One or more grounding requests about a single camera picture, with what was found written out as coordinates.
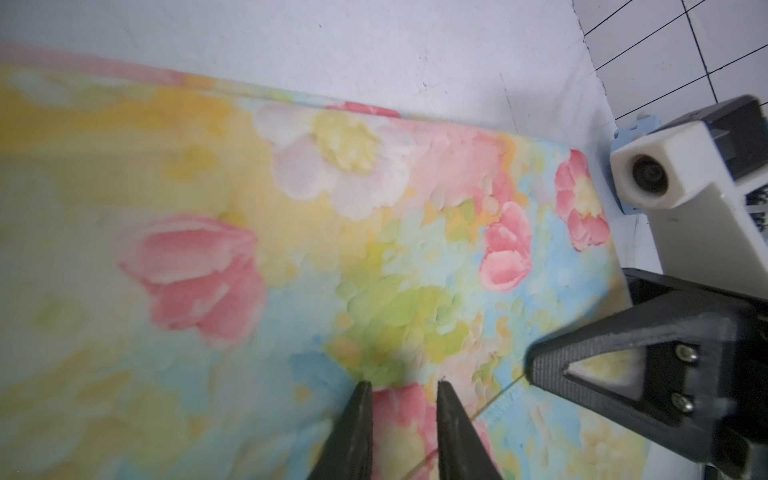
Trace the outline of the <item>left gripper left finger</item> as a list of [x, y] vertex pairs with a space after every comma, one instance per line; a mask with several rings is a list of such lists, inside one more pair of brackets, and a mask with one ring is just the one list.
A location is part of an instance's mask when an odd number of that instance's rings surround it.
[[370, 480], [373, 472], [372, 384], [359, 382], [345, 405], [309, 480]]

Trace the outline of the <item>pastel floral skirt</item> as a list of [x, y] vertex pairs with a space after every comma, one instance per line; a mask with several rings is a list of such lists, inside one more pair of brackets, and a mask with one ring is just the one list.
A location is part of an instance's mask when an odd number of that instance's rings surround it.
[[523, 377], [629, 303], [565, 145], [1, 49], [5, 479], [303, 479], [361, 380], [377, 479], [437, 477], [441, 380], [504, 477], [638, 479]]

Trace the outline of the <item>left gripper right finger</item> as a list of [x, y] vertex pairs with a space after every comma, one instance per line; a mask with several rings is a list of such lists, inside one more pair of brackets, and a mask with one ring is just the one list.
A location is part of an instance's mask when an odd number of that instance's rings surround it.
[[453, 386], [437, 384], [436, 423], [440, 480], [501, 480]]

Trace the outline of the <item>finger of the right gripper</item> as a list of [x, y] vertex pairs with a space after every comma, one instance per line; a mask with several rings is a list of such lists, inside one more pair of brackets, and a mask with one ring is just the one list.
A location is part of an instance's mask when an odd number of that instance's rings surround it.
[[[637, 353], [631, 394], [573, 366]], [[528, 382], [732, 479], [767, 476], [767, 317], [751, 302], [670, 292], [532, 344]]]

